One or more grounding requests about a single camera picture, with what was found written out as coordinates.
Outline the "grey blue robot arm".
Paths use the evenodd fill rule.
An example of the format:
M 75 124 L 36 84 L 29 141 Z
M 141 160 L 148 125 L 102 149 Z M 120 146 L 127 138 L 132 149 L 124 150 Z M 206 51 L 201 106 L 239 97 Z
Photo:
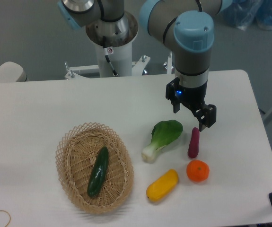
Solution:
M 85 28 L 95 45 L 100 77 L 131 76 L 132 42 L 141 26 L 174 55 L 175 78 L 166 98 L 178 112 L 188 108 L 199 130 L 216 122 L 216 106 L 206 104 L 211 49 L 212 17 L 231 4 L 229 0 L 148 0 L 135 18 L 122 0 L 61 0 L 58 8 L 73 29 Z

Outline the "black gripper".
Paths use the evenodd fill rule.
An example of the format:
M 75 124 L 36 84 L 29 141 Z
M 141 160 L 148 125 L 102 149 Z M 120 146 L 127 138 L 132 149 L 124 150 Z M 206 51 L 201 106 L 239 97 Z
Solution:
M 173 112 L 180 110 L 180 104 L 192 111 L 199 122 L 199 131 L 210 128 L 217 120 L 217 107 L 205 103 L 207 82 L 199 87 L 183 87 L 180 78 L 175 78 L 166 85 L 166 99 L 170 100 Z

